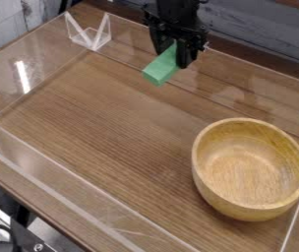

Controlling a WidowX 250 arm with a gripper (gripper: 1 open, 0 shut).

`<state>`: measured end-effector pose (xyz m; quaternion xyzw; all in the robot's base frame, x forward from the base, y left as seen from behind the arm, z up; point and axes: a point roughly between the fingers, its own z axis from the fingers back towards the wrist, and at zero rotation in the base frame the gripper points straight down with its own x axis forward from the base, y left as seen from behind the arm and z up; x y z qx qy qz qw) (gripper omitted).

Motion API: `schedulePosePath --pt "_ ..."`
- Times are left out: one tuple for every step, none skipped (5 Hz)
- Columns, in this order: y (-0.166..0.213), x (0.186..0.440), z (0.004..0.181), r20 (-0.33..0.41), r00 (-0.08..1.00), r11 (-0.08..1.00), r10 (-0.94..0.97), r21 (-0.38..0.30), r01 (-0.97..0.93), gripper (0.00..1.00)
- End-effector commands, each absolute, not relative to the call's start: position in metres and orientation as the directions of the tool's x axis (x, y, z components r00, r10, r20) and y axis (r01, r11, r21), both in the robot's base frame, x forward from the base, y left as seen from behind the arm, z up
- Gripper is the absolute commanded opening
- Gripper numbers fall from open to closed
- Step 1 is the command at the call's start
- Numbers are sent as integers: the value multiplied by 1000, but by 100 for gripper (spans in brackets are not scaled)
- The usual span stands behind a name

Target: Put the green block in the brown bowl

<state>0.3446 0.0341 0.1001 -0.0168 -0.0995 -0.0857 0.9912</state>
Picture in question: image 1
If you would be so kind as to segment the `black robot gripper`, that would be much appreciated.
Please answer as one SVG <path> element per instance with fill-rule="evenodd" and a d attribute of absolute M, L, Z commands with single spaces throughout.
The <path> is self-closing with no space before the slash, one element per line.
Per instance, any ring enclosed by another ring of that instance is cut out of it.
<path fill-rule="evenodd" d="M 185 69 L 205 50 L 207 24 L 198 16 L 209 0 L 147 0 L 142 6 L 156 54 L 178 43 L 177 63 Z"/>

